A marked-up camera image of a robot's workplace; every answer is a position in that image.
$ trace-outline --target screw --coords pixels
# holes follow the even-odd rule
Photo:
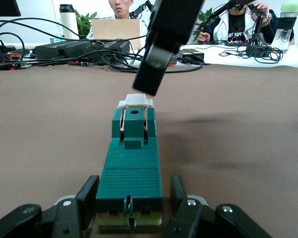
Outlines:
[[[230,213],[233,212],[233,209],[229,206],[223,206],[222,209],[223,209],[224,212],[230,212]]]
[[[26,213],[29,213],[29,212],[33,212],[33,210],[34,210],[34,206],[28,207],[28,208],[24,209],[23,213],[26,214]]]
[[[195,205],[197,205],[197,203],[196,203],[195,200],[193,200],[193,199],[189,199],[189,200],[188,200],[188,205],[189,205],[189,206],[191,206],[191,205],[195,206]]]
[[[67,201],[63,202],[63,206],[65,206],[65,207],[69,206],[71,203],[72,203],[71,201],[67,200]]]

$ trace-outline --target black monitor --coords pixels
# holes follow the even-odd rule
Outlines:
[[[0,0],[0,16],[21,16],[16,0]]]

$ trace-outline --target table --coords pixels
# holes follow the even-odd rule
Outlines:
[[[185,45],[182,49],[196,49],[203,52],[205,63],[216,63],[224,65],[235,65],[235,66],[247,66],[247,67],[275,67],[275,66],[292,66],[298,67],[298,45],[290,45],[288,51],[284,54],[284,57],[275,64],[260,63],[260,62],[272,62],[269,60],[263,60],[257,58],[260,62],[257,62],[254,57],[245,59],[234,55],[228,55],[225,57],[219,54],[225,50],[236,51],[237,47],[230,47],[225,45]],[[239,47],[239,50],[245,50],[246,47]]]
[[[111,119],[134,74],[71,65],[0,71],[0,218],[42,209],[101,175]],[[233,203],[272,237],[298,238],[298,68],[207,65],[166,74],[153,98],[165,213],[157,229],[87,237],[157,238],[171,175],[210,207]]]

